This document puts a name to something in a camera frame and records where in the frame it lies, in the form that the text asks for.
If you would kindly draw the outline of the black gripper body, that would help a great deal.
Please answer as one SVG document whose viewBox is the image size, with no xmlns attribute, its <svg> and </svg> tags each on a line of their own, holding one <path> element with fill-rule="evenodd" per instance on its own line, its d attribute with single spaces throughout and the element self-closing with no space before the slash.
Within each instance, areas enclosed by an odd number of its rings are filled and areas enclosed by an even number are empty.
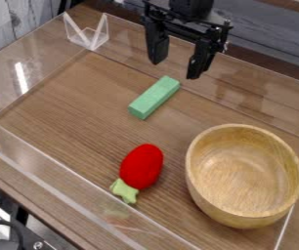
<svg viewBox="0 0 299 250">
<path fill-rule="evenodd" d="M 213 9 L 213 0 L 143 0 L 145 17 L 164 24 L 167 34 L 196 42 L 209 28 L 219 28 L 220 51 L 227 47 L 228 32 L 232 22 Z"/>
</svg>

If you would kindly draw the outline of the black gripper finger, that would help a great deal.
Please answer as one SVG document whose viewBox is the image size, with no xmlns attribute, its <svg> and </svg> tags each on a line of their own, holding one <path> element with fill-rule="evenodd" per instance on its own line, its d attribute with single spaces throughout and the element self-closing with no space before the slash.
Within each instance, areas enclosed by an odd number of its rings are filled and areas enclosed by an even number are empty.
<svg viewBox="0 0 299 250">
<path fill-rule="evenodd" d="M 165 60 L 169 50 L 169 37 L 164 24 L 145 17 L 145 32 L 149 61 L 159 64 Z"/>
<path fill-rule="evenodd" d="M 196 41 L 195 54 L 189 58 L 188 79 L 197 79 L 203 72 L 209 69 L 215 53 L 220 51 L 219 28 L 209 28 L 205 35 Z"/>
</svg>

